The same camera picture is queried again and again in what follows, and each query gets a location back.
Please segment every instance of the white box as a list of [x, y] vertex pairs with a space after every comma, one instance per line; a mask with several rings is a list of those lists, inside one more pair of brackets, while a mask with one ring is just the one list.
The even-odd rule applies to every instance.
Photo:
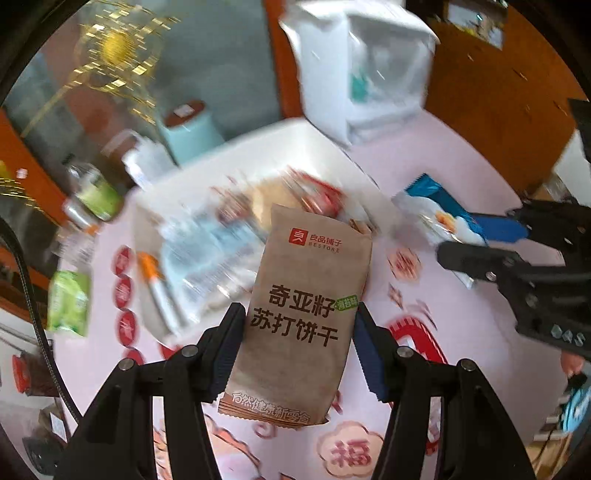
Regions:
[[[330, 138], [343, 145], [362, 143], [422, 110], [439, 39], [400, 5], [388, 0], [300, 1], [288, 7], [280, 24], [298, 64], [304, 113]], [[360, 48], [366, 57], [369, 51], [389, 53], [382, 67], [397, 72], [393, 76], [383, 70], [384, 76], [376, 65], [364, 67], [388, 86], [380, 100], [351, 99]]]
[[[211, 199], [210, 188], [230, 185], [228, 176], [249, 181], [276, 176], [286, 167], [302, 170], [356, 197], [382, 232], [401, 223], [399, 210], [375, 183], [334, 143], [303, 118], [288, 119], [238, 137], [200, 157], [187, 168], [168, 176], [131, 198], [133, 248], [160, 254], [162, 238], [157, 225], [186, 208], [199, 209]], [[159, 342], [174, 347], [196, 342], [203, 331], [222, 320], [224, 310], [204, 316], [182, 338], [171, 336], [158, 313], [148, 286], [137, 284], [144, 326]]]

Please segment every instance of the light blue container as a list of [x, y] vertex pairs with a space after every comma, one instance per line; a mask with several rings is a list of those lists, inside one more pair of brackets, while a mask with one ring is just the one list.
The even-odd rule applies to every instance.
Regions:
[[168, 148], [181, 168], [224, 143], [213, 122], [212, 113], [207, 108], [181, 125], [167, 127], [161, 121], [157, 123]]

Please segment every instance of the green snack package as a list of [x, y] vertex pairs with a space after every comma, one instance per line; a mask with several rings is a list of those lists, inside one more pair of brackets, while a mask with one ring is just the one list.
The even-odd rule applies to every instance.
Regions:
[[63, 329], [86, 336], [89, 293], [88, 275], [57, 271], [49, 285], [48, 330]]

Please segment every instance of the black cable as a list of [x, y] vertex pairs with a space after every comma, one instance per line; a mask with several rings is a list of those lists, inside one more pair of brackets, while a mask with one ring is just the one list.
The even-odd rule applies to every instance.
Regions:
[[542, 454], [544, 453], [544, 450], [546, 450], [546, 447], [548, 446], [548, 444], [550, 442], [550, 437], [552, 436], [552, 434], [554, 433], [554, 431], [558, 428], [558, 424], [559, 423], [560, 423], [560, 420], [558, 422], [556, 422], [556, 424], [550, 430], [550, 433], [548, 434], [548, 438], [546, 438], [546, 440], [544, 441], [544, 444], [542, 445], [542, 448], [540, 449], [540, 452], [538, 453], [538, 456], [534, 460], [532, 460], [532, 462], [531, 462], [532, 465], [538, 463], [538, 461], [540, 460], [540, 458], [542, 458]]
[[51, 375], [51, 379], [53, 380], [60, 397], [66, 404], [67, 409], [74, 417], [74, 420], [76, 420], [77, 423], [80, 423], [80, 420], [82, 419], [80, 410], [76, 408], [76, 404], [74, 403], [74, 400], [72, 400], [70, 392], [68, 392], [64, 380], [60, 375], [60, 371], [57, 369], [56, 361], [50, 352], [49, 342], [47, 341], [45, 330], [43, 330], [43, 325], [41, 324], [41, 316], [39, 315], [37, 302], [35, 301], [35, 293], [33, 291], [33, 285], [31, 285], [29, 270], [27, 268], [27, 264], [25, 263], [21, 245], [18, 243], [17, 236], [2, 217], [0, 217], [0, 238], [4, 241], [8, 250], [17, 261], [18, 272], [21, 276], [22, 290], [25, 294], [25, 300], [27, 301], [29, 315], [33, 321], [35, 335], [37, 336], [37, 341], [41, 347], [41, 354], [43, 355], [43, 359], [45, 360]]

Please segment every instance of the gold decoration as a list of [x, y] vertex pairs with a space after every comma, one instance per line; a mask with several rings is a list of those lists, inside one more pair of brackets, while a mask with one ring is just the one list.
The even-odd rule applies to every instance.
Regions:
[[131, 112], [155, 124], [155, 103], [146, 83], [162, 53], [162, 30], [179, 22], [174, 17], [156, 17], [140, 5], [109, 0], [90, 0], [105, 8], [92, 25], [82, 25], [74, 49], [76, 64], [66, 84], [37, 112], [22, 131], [25, 138], [68, 90], [86, 85], [93, 90], [131, 100]]
[[35, 201], [35, 199], [27, 195], [27, 192], [25, 192], [25, 189], [21, 187], [21, 183], [18, 180], [0, 176], [0, 196], [22, 199], [26, 206], [38, 210], [49, 220], [51, 220], [52, 223], [57, 225], [56, 221], [51, 218], [47, 212], [45, 212], [45, 210], [39, 207], [39, 204]]

